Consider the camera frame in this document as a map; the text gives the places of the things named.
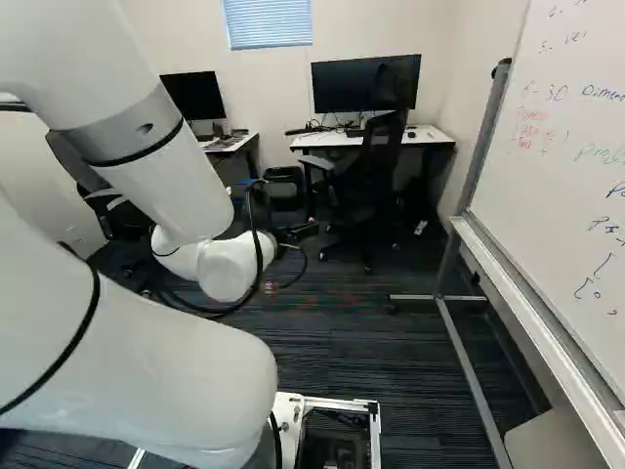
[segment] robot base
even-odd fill
[[[342,401],[278,392],[273,414],[281,427],[282,469],[382,467],[382,422],[376,401]],[[127,469],[138,469],[145,455],[138,448]],[[139,469],[150,468],[143,465]]]

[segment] desk leg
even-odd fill
[[[435,149],[425,148],[423,150],[423,163],[421,165],[421,184],[419,187],[421,188],[420,199],[423,200],[423,208],[420,213],[420,218],[422,221],[426,221],[430,223],[430,218],[432,216],[432,204],[430,200],[430,185],[432,180],[432,156],[435,152]]]
[[[247,170],[250,173],[250,178],[258,179],[258,168],[256,166],[256,161],[254,161],[254,154],[251,149],[245,151],[245,162],[247,163]]]
[[[303,154],[309,154],[307,149],[302,151]],[[309,164],[304,165],[304,184],[306,185],[306,220],[307,222],[310,218],[314,218],[314,214],[316,212],[315,199],[313,193],[313,169]]]

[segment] window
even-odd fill
[[[311,0],[224,0],[230,48],[310,46]]]

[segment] black office chair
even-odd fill
[[[331,207],[327,231],[339,236],[338,241],[319,251],[320,261],[325,261],[341,246],[355,244],[364,270],[370,274],[370,244],[387,241],[389,246],[398,248],[399,211],[393,179],[407,113],[407,109],[396,110],[369,119],[358,158],[340,175],[334,174],[327,160],[300,157],[304,165],[324,175]]]
[[[46,141],[53,154],[76,181],[78,193],[95,212],[104,237],[108,240],[128,242],[146,241],[154,222],[130,200],[100,177],[80,155],[80,152],[63,136],[50,131]],[[122,266],[125,277],[151,261],[151,251],[137,261]]]

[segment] whiteboard frame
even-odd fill
[[[470,209],[500,119],[501,104],[508,95],[507,77],[514,73],[530,6],[531,0],[525,9],[513,65],[507,69],[500,65],[497,70],[456,215],[451,217],[452,230],[438,270],[435,296],[444,296],[443,281],[454,268],[464,243],[521,324],[523,319],[529,324],[523,327],[525,332],[554,373],[609,467],[622,468],[625,467],[625,406],[599,372],[603,367],[592,354],[585,353],[583,341],[575,340],[558,319],[555,312],[560,310]],[[497,79],[504,72],[505,88],[498,92],[501,83]],[[497,103],[492,102],[497,96]]]

